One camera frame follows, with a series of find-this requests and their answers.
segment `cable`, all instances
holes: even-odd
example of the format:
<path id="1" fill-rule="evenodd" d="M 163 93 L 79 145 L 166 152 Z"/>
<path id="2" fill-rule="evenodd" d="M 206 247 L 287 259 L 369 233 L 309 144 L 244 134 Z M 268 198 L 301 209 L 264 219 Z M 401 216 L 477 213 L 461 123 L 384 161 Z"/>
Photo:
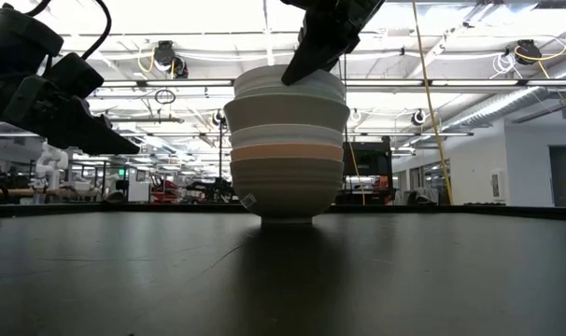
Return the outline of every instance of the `cable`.
<path id="1" fill-rule="evenodd" d="M 142 72 L 145 73 L 149 73 L 150 71 L 152 71 L 152 68 L 154 67 L 154 50 L 156 48 L 152 48 L 152 55 L 150 56 L 150 68 L 147 69 L 144 67 L 144 65 L 142 65 L 142 61 L 140 59 L 140 57 L 142 56 L 142 49 L 140 48 L 140 51 L 138 52 L 138 56 L 137 56 L 137 66 L 140 68 L 140 70 L 142 70 Z"/>
<path id="2" fill-rule="evenodd" d="M 100 8 L 103 9 L 103 12 L 105 12 L 106 27 L 105 27 L 105 31 L 100 35 L 100 37 L 98 37 L 96 42 L 94 42 L 94 44 L 88 50 L 86 50 L 86 52 L 84 52 L 83 55 L 81 55 L 81 58 L 83 60 L 87 60 L 90 57 L 90 55 L 92 55 L 103 43 L 105 43 L 108 34 L 111 32 L 111 27 L 113 26 L 111 13 L 108 12 L 108 8 L 106 7 L 105 2 L 103 0 L 94 0 L 94 1 L 96 1 L 98 6 L 100 6 Z"/>
<path id="3" fill-rule="evenodd" d="M 556 58 L 556 57 L 561 56 L 561 55 L 565 52 L 565 50 L 566 50 L 566 40 L 565 40 L 565 46 L 563 46 L 563 49 L 562 49 L 560 52 L 558 52 L 558 53 L 556 53 L 556 54 L 554 54 L 554 55 L 551 55 L 551 56 L 547 56 L 547 57 L 530 57 L 530 56 L 522 55 L 522 54 L 520 54 L 520 53 L 518 52 L 519 48 L 520 48 L 520 46 L 517 46 L 517 47 L 514 49 L 514 53 L 515 53 L 517 56 L 519 56 L 519 57 L 521 57 L 521 58 L 523 58 L 523 59 L 525 59 L 525 60 L 539 61 L 539 62 L 540 62 L 540 61 L 548 61 L 548 60 L 552 60 L 552 59 L 554 59 L 554 58 Z"/>
<path id="4" fill-rule="evenodd" d="M 445 176 L 445 183 L 447 192 L 449 194 L 449 204 L 453 205 L 453 190 L 451 189 L 451 182 L 449 182 L 449 174 L 447 173 L 447 165 L 445 162 L 445 152 L 443 151 L 443 141 L 439 135 L 439 126 L 436 124 L 435 112 L 432 109 L 431 101 L 431 88 L 429 87 L 429 79 L 426 73 L 426 64 L 424 63 L 424 50 L 422 49 L 422 37 L 420 35 L 420 27 L 417 23 L 416 0 L 412 0 L 412 10 L 414 11 L 414 22 L 416 23 L 417 33 L 417 46 L 420 50 L 420 62 L 422 63 L 422 75 L 424 76 L 424 89 L 426 90 L 426 98 L 429 104 L 429 111 L 431 112 L 432 127 L 434 128 L 434 138 L 439 147 L 439 155 L 441 156 L 441 166 L 443 167 L 443 175 Z"/>
<path id="5" fill-rule="evenodd" d="M 347 57 L 344 55 L 343 57 L 343 67 L 344 67 L 344 76 L 343 76 L 343 85 L 345 88 L 344 92 L 344 101 L 347 104 Z M 339 64 L 339 75 L 341 75 L 341 64 Z M 349 151 L 351 152 L 351 160 L 354 162 L 354 169 L 356 170 L 356 176 L 358 177 L 358 183 L 360 183 L 360 190 L 361 190 L 361 204 L 366 205 L 366 194 L 364 194 L 364 185 L 361 183 L 360 179 L 360 171 L 358 170 L 358 164 L 356 163 L 356 156 L 354 155 L 354 148 L 349 141 L 347 141 L 347 125 L 346 125 L 346 142 L 349 146 Z"/>
<path id="6" fill-rule="evenodd" d="M 545 74 L 546 79 L 550 79 L 551 76 L 548 74 L 548 72 L 545 69 L 545 66 L 543 65 L 542 61 L 538 62 L 538 65 L 541 67 L 541 70 L 543 70 L 543 74 Z M 563 95 L 561 94 L 561 92 L 557 91 L 557 94 L 559 95 L 559 98 L 561 98 L 561 100 L 566 104 L 566 99 L 565 97 L 563 97 Z"/>
<path id="7" fill-rule="evenodd" d="M 34 16 L 42 13 L 42 11 L 45 10 L 49 6 L 49 2 L 50 2 L 50 0 L 42 0 L 40 2 L 40 4 L 38 4 L 38 6 L 34 7 L 34 9 L 30 10 L 27 13 L 23 13 L 23 14 L 34 17 Z"/>
<path id="8" fill-rule="evenodd" d="M 3 192 L 3 199 L 0 201 L 0 203 L 7 203 L 7 201 L 9 201 L 9 190 L 7 189 L 5 184 L 3 184 L 3 182 L 1 181 L 0 181 L 0 190 L 1 192 Z"/>

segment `white wall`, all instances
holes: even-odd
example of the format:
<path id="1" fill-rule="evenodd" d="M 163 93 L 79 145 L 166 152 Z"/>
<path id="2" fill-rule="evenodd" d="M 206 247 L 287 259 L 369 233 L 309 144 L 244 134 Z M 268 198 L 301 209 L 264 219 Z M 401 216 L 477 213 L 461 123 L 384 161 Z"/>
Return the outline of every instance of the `white wall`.
<path id="1" fill-rule="evenodd" d="M 549 146 L 566 145 L 566 125 L 505 127 L 511 205 L 553 206 Z"/>
<path id="2" fill-rule="evenodd" d="M 42 142 L 36 138 L 26 138 L 25 146 L 14 144 L 13 139 L 0 140 L 0 163 L 6 161 L 28 163 L 30 160 L 37 160 L 40 153 L 42 153 Z"/>
<path id="3" fill-rule="evenodd" d="M 453 203 L 494 203 L 491 186 L 491 172 L 497 169 L 505 171 L 508 181 L 507 155 L 503 121 L 495 121 L 492 127 L 474 130 L 471 137 L 449 137 L 444 142 L 446 158 L 451 164 L 451 187 Z M 393 161 L 393 171 L 439 162 L 438 150 L 418 151 L 416 157 L 401 158 Z M 509 190 L 505 186 L 505 202 L 509 203 Z"/>

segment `ceiling pipe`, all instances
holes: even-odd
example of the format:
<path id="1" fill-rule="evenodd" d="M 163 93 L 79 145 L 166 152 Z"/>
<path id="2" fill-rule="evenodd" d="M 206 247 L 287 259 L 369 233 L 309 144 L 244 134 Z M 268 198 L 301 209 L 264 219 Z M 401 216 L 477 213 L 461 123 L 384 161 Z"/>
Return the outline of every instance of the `ceiling pipe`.
<path id="1" fill-rule="evenodd" d="M 549 68 L 548 74 L 551 78 L 566 78 L 566 60 Z M 545 78 L 544 75 L 537 75 L 534 78 Z M 546 87 L 529 87 L 507 94 L 494 95 L 481 103 L 473 105 L 443 126 L 441 132 L 452 132 L 463 127 L 475 128 L 487 125 L 494 120 L 503 118 L 511 113 L 517 112 L 522 108 L 532 106 L 549 98 L 552 91 Z"/>

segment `table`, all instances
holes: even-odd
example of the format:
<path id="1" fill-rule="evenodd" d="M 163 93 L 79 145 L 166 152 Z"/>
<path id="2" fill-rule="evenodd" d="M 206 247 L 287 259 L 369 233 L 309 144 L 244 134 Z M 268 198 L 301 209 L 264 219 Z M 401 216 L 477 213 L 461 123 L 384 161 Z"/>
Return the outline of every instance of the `table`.
<path id="1" fill-rule="evenodd" d="M 0 335 L 566 335 L 566 221 L 0 219 Z"/>

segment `stack of bowls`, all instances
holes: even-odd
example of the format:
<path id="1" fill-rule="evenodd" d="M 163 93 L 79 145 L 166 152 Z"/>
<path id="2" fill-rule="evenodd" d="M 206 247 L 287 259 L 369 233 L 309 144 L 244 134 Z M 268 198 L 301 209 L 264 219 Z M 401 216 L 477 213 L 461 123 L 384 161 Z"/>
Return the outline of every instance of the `stack of bowls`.
<path id="1" fill-rule="evenodd" d="M 343 177 L 343 84 L 319 70 L 285 86 L 286 68 L 246 72 L 224 108 L 233 188 L 262 223 L 311 222 L 334 201 Z"/>

